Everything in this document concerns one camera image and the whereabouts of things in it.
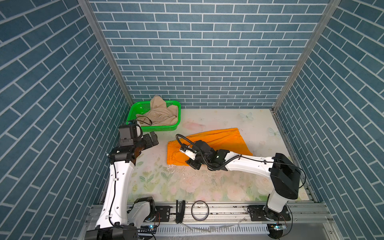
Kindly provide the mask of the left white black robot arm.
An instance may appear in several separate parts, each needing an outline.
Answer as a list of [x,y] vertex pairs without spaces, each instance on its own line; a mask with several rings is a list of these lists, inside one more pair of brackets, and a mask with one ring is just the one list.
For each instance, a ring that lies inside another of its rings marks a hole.
[[95,228],[86,232],[86,240],[137,240],[145,219],[156,212],[153,198],[134,203],[127,212],[129,183],[135,170],[136,160],[143,150],[158,145],[155,132],[138,140],[120,140],[119,146],[108,154],[110,178],[107,195]]

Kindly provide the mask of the right corner aluminium post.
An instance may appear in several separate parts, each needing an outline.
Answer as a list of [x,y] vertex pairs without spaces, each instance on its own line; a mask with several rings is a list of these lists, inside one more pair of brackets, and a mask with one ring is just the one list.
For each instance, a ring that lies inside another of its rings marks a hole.
[[303,52],[301,53],[300,57],[298,58],[298,61],[296,65],[293,67],[293,70],[288,77],[284,87],[282,88],[281,93],[279,94],[276,102],[274,103],[272,107],[272,112],[275,114],[277,113],[278,109],[282,105],[286,95],[288,94],[290,88],[293,86],[296,78],[298,77],[300,71],[302,70],[304,64],[306,63],[309,55],[311,54],[312,50],[314,49],[316,43],[320,39],[320,36],[322,35],[324,29],[326,28],[328,22],[330,21],[331,17],[333,16],[334,12],[336,11],[337,7],[339,6],[341,0],[331,0],[327,4],[318,24],[314,28],[314,31],[309,38]]

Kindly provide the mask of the black clamp bracket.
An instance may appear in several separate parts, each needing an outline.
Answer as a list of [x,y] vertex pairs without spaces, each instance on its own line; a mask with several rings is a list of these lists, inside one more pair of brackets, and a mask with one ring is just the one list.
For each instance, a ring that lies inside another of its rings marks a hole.
[[177,224],[181,224],[184,220],[184,215],[185,215],[185,208],[186,208],[186,201],[176,201],[176,218],[175,222]]

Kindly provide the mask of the orange shorts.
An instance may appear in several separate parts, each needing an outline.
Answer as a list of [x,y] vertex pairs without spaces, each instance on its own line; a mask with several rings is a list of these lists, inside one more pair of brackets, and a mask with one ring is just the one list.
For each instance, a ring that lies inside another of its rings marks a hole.
[[[252,156],[252,152],[248,149],[239,129],[214,130],[187,136],[192,141],[204,141],[215,151],[223,149],[235,152],[241,155]],[[181,145],[177,140],[169,142],[167,146],[167,164],[175,166],[187,166],[186,161],[189,159],[180,152]]]

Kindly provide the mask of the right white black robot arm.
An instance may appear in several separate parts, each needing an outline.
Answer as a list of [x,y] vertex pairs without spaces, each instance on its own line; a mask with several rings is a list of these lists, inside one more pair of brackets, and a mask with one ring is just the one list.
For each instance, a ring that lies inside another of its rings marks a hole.
[[301,175],[305,172],[294,165],[284,154],[276,153],[273,157],[255,157],[241,155],[229,150],[214,150],[206,142],[178,141],[180,152],[189,157],[186,163],[195,170],[206,165],[210,171],[238,171],[254,174],[268,179],[273,184],[263,213],[268,220],[278,220],[287,209],[290,200],[299,196]]

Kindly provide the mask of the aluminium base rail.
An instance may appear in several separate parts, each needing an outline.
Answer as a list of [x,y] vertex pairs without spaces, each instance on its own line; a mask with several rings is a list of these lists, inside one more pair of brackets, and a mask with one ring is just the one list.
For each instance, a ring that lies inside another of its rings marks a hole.
[[[176,201],[156,202],[161,219],[155,237],[158,240],[225,239],[267,240],[268,224],[261,217],[253,217],[248,207],[263,202],[186,202],[184,220],[175,222]],[[335,219],[324,203],[313,201],[289,202],[278,221],[285,229],[284,240],[340,240],[342,235]]]

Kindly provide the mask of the circuit board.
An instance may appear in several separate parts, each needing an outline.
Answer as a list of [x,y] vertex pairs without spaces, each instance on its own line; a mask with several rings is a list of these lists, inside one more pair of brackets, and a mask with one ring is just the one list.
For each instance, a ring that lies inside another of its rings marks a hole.
[[157,233],[157,226],[155,225],[148,225],[148,226],[142,226],[141,231],[147,234],[156,234]]
[[282,236],[285,229],[282,224],[268,224],[267,227],[270,235],[277,234]]

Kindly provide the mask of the corner aluminium post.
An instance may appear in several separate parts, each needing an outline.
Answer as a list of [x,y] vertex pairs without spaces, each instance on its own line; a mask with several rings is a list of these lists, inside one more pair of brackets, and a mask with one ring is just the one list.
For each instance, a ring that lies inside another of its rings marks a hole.
[[327,4],[318,24],[314,28],[314,31],[309,38],[303,52],[301,53],[300,57],[298,58],[298,61],[296,65],[293,67],[293,70],[288,77],[284,87],[282,88],[281,93],[279,94],[276,102],[274,103],[272,107],[272,112],[275,114],[277,113],[278,109],[282,105],[286,95],[288,94],[290,88],[293,86],[296,78],[298,77],[300,71],[302,70],[304,64],[306,63],[309,55],[311,54],[312,50],[314,49],[316,43],[320,39],[320,36],[322,35],[324,29],[326,28],[328,22],[330,21],[331,17],[333,16],[334,12],[336,11],[337,7],[339,6],[341,0],[331,0]]
[[108,64],[110,65],[111,67],[111,70],[113,71],[116,79],[117,79],[117,82],[126,98],[126,100],[128,101],[128,104],[129,106],[132,106],[134,104],[134,101],[129,93],[129,90],[127,88],[127,85],[123,79],[123,76],[121,74],[121,71],[117,65],[117,62],[113,56],[113,53],[108,45],[108,42],[103,34],[103,31],[98,23],[98,20],[96,18],[96,15],[91,7],[91,4],[89,1],[86,1],[86,0],[78,0],[79,2],[79,5],[107,59],[107,62]]

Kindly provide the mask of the green plastic basket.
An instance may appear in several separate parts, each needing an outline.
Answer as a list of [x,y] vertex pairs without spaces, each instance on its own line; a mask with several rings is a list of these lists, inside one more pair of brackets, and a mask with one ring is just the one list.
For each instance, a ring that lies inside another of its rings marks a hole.
[[144,132],[174,131],[181,121],[181,104],[155,96],[132,105],[127,122],[137,121]]

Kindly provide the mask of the right circuit board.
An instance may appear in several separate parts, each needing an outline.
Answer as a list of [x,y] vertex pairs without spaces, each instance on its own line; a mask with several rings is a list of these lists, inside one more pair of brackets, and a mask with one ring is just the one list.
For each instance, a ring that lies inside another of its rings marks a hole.
[[282,236],[285,229],[282,224],[268,224],[267,227],[270,235],[277,234]]

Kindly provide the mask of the beige shorts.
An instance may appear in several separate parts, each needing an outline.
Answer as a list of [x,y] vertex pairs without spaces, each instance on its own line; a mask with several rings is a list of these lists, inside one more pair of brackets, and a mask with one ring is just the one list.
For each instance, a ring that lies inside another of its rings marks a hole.
[[160,96],[154,96],[150,101],[150,110],[145,114],[136,114],[136,120],[142,126],[173,126],[179,121],[179,107],[167,107]]

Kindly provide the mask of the left corner aluminium post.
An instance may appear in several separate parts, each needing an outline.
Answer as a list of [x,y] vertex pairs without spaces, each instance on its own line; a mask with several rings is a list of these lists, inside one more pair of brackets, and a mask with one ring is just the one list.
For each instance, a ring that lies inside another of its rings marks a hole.
[[134,104],[134,101],[129,93],[129,90],[127,88],[127,85],[123,79],[123,76],[121,74],[121,71],[117,65],[117,62],[113,56],[113,53],[108,45],[108,42],[103,34],[103,31],[98,23],[98,20],[96,18],[96,15],[91,7],[91,4],[89,1],[86,1],[86,0],[78,0],[79,2],[79,5],[107,59],[107,62],[108,64],[110,65],[111,67],[111,70],[113,71],[116,79],[117,79],[117,82],[126,98],[126,100],[128,101],[128,104],[129,106],[132,106]]

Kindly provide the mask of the left circuit board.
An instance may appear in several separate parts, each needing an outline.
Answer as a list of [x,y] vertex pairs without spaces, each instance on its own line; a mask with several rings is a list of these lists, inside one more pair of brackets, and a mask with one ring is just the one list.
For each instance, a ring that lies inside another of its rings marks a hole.
[[155,225],[148,225],[148,226],[142,226],[141,231],[147,234],[156,234],[157,233],[157,226]]

